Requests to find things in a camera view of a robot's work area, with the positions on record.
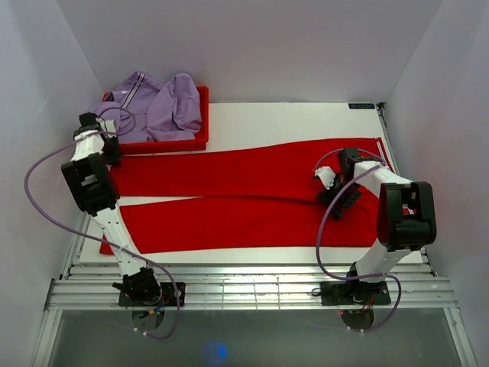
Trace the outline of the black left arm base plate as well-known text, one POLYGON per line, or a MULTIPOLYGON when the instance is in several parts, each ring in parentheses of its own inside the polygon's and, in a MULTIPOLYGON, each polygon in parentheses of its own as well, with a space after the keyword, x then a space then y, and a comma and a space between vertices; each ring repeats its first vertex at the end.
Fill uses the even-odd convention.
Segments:
POLYGON ((176 306, 176 294, 179 294, 180 306, 185 304, 186 283, 177 282, 177 292, 173 289, 171 282, 160 282, 160 298, 155 303, 143 302, 141 300, 132 300, 129 296, 120 292, 117 305, 120 307, 157 307, 165 304, 169 307, 176 306))

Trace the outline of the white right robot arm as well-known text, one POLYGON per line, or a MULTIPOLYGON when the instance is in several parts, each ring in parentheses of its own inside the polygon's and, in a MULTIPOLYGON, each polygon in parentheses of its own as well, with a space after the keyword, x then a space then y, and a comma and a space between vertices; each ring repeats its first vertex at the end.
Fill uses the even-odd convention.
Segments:
POLYGON ((344 277, 336 276, 332 289, 355 304, 371 295, 387 294, 386 278, 409 253, 434 243, 437 235, 434 196, 430 183, 408 180, 394 173, 387 162, 361 148, 334 151, 339 172, 317 161, 314 179, 324 186, 319 199, 326 212, 316 236, 316 249, 329 218, 341 219, 364 188, 378 199, 374 244, 344 277))

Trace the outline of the red trousers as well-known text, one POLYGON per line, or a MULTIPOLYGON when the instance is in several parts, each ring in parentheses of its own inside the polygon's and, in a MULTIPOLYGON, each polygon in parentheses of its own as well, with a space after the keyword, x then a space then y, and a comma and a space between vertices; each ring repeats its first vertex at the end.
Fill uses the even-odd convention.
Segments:
MULTIPOLYGON (((144 254, 223 248, 313 247, 325 206, 313 179, 317 161, 339 169, 334 151, 383 149, 377 138, 298 141, 237 151, 125 157, 110 170, 119 193, 149 204, 121 207, 144 254)), ((340 220, 329 218, 321 244, 371 246, 377 197, 361 197, 340 220)))

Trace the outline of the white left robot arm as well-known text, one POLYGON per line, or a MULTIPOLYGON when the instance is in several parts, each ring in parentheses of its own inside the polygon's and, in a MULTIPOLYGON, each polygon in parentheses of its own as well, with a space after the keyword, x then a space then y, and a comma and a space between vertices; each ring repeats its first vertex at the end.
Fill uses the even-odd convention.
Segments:
POLYGON ((118 137, 106 134, 101 121, 92 112, 79 116, 80 127, 73 133, 75 151, 61 165, 61 172, 79 209, 92 217, 105 240, 117 245, 112 251, 121 282, 113 287, 134 302, 154 305, 162 297, 162 287, 147 262, 139 258, 141 253, 121 217, 120 194, 108 169, 121 160, 118 137))

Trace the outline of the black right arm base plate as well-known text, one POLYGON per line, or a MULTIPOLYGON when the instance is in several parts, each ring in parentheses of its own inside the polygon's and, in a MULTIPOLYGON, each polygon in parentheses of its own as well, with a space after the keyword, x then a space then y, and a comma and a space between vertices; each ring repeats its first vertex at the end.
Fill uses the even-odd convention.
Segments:
POLYGON ((319 295, 323 306, 391 304, 386 281, 378 283, 323 281, 319 285, 319 295))

